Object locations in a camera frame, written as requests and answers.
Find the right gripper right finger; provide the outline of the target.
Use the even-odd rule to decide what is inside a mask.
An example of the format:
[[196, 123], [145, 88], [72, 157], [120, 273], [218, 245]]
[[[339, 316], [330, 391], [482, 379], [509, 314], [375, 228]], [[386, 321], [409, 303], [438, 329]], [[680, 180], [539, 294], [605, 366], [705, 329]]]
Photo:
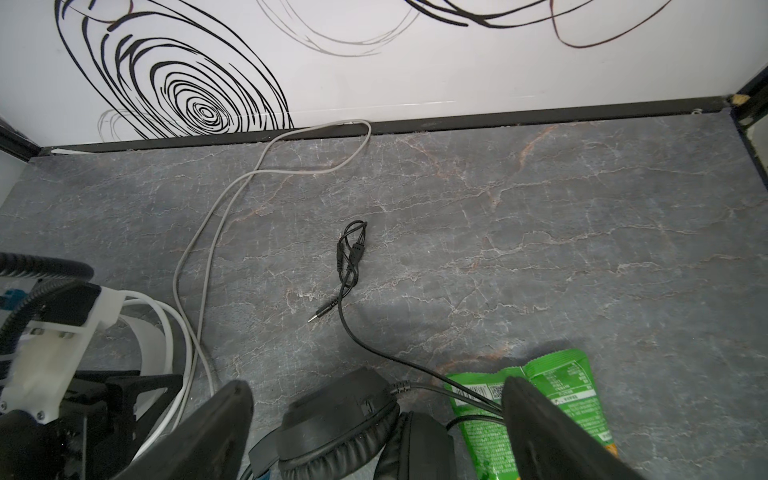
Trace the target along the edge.
[[505, 380], [501, 408], [522, 479], [639, 479], [523, 378]]

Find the white headphones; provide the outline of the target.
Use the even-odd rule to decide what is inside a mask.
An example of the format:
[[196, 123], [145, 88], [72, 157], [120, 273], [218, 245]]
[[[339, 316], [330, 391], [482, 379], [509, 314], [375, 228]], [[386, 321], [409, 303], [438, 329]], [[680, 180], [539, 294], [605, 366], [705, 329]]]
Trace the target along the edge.
[[131, 329], [138, 341], [141, 352], [140, 373], [142, 375], [165, 375], [173, 372], [174, 331], [170, 323], [171, 318], [177, 322], [181, 330], [185, 347], [181, 390], [174, 395], [169, 407], [161, 408], [160, 420], [152, 424], [148, 438], [142, 442], [138, 452], [134, 455], [134, 458], [138, 458], [149, 450], [168, 428], [174, 430], [171, 423], [180, 416], [181, 404], [191, 380], [194, 346], [187, 322], [174, 307], [140, 292], [121, 290], [120, 293], [124, 296], [122, 308], [148, 306], [161, 325], [161, 329], [159, 329], [145, 320], [130, 317], [123, 313], [118, 316]]

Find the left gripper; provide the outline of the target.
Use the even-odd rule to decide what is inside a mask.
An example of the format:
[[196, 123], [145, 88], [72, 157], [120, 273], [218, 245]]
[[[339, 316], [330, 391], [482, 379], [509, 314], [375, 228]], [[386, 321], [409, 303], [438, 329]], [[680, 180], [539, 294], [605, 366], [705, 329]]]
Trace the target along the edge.
[[56, 412], [3, 398], [1, 477], [114, 477], [131, 463], [182, 385], [180, 374], [80, 370]]

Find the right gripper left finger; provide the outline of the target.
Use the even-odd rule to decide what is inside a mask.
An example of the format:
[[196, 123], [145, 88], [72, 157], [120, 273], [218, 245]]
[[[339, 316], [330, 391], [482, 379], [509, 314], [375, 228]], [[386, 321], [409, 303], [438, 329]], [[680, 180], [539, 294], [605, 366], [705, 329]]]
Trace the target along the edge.
[[253, 416], [253, 396], [232, 380], [151, 447], [118, 479], [236, 479]]

